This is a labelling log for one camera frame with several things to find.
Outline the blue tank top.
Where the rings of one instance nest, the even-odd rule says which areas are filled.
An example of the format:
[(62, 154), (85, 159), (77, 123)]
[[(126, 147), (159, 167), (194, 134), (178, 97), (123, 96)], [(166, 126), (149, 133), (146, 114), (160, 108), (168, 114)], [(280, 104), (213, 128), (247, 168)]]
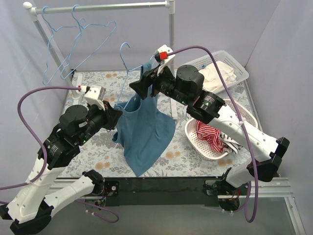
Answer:
[(175, 130), (175, 121), (157, 108), (158, 97), (142, 100), (134, 94), (114, 108), (122, 111), (112, 141), (124, 148), (124, 157), (138, 177), (145, 173), (165, 151)]

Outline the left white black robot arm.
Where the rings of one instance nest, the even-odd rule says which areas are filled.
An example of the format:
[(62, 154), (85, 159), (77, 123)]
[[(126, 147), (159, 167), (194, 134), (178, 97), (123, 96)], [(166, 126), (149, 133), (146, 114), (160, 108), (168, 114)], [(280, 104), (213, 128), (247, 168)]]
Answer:
[(102, 128), (112, 130), (122, 116), (108, 102), (97, 105), (73, 105), (66, 109), (38, 151), (28, 184), (17, 196), (0, 207), (2, 219), (12, 220), (11, 231), (16, 235), (35, 235), (42, 231), (52, 217), (76, 199), (92, 194), (102, 195), (104, 177), (95, 170), (83, 172), (74, 183), (48, 194), (55, 179), (65, 170), (84, 145)]

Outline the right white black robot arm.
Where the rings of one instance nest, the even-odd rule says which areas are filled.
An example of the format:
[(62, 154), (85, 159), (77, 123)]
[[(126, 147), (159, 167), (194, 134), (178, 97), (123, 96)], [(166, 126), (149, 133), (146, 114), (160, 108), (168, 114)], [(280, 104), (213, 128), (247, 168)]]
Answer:
[(187, 107), (187, 113), (211, 127), (227, 134), (246, 150), (253, 150), (254, 159), (238, 167), (229, 168), (218, 184), (226, 194), (234, 194), (239, 187), (252, 180), (270, 182), (276, 175), (290, 144), (276, 139), (239, 119), (225, 101), (212, 92), (203, 90), (204, 76), (192, 65), (182, 65), (173, 75), (168, 67), (144, 72), (138, 81), (129, 84), (141, 99), (158, 93)]

